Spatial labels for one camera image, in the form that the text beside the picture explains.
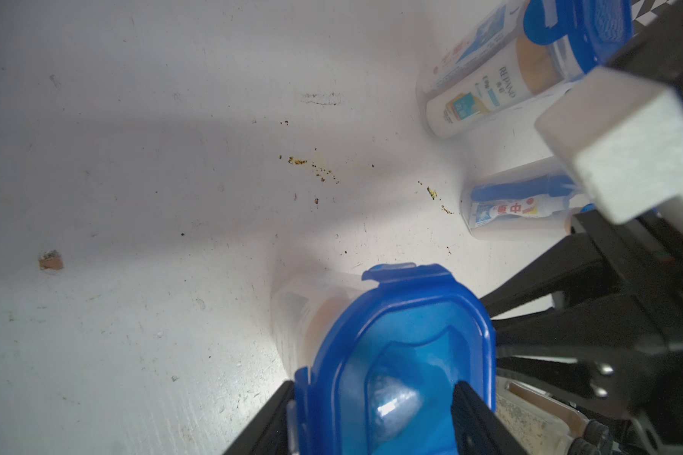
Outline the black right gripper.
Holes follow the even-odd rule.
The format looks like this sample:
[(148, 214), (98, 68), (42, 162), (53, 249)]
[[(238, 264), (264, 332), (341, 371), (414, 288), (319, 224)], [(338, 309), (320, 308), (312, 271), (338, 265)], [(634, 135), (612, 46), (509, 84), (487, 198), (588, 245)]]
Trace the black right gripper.
[(603, 257), (630, 296), (497, 320), (499, 372), (609, 418), (633, 415), (645, 447), (683, 453), (683, 234), (655, 210), (620, 226), (590, 210), (572, 227), (481, 299), (489, 315), (598, 284)]

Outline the blue toothbrush case front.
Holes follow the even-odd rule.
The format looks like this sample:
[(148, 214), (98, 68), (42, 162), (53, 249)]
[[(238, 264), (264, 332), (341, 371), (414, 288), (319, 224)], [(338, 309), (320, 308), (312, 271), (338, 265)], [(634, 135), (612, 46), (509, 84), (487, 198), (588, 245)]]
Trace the blue toothbrush case front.
[(571, 195), (578, 186), (567, 174), (547, 174), (530, 180), (476, 186), (471, 199), (477, 203), (526, 199), (536, 195), (561, 197)]

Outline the blue lid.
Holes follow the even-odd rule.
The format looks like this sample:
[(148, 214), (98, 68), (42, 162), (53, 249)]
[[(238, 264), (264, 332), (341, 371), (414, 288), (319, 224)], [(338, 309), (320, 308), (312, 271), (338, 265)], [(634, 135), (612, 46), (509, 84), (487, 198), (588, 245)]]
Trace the blue lid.
[(628, 1), (531, 1), (523, 28), (569, 81), (606, 64), (634, 35)]
[(495, 404), (495, 331), (441, 265), (377, 265), (297, 370), (303, 454), (453, 454), (453, 390)]

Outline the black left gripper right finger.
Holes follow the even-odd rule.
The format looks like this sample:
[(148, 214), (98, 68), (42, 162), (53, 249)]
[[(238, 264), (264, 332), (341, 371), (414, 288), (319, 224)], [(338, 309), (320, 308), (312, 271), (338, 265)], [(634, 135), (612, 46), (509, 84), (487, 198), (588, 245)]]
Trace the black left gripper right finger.
[(465, 381), (453, 388), (453, 432), (460, 455), (526, 455), (525, 449)]

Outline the small toothpaste tube front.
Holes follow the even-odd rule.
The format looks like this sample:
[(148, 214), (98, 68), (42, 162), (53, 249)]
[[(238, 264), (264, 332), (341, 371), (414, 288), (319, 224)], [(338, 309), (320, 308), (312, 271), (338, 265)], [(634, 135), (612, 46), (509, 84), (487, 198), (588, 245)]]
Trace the small toothpaste tube front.
[(508, 218), (547, 218), (568, 210), (572, 199), (573, 196), (536, 195), (526, 199), (474, 203), (471, 220), (478, 228)]

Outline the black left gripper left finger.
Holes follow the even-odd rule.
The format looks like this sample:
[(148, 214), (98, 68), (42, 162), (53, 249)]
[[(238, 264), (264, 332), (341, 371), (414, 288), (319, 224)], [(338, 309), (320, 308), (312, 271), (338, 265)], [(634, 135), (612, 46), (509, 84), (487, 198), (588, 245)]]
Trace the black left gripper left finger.
[(290, 453), (286, 406), (294, 399), (294, 392), (293, 381), (283, 382), (224, 454), (287, 455)]

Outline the tall clear container back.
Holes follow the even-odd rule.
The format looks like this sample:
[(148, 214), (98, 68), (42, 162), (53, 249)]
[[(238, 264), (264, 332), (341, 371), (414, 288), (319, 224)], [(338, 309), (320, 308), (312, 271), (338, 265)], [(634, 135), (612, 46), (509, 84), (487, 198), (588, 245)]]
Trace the tall clear container back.
[(475, 31), (419, 74), (415, 95), (423, 124), (450, 138), (561, 83), (584, 76), (567, 36), (536, 44), (525, 16), (544, 20), (554, 1), (505, 1)]

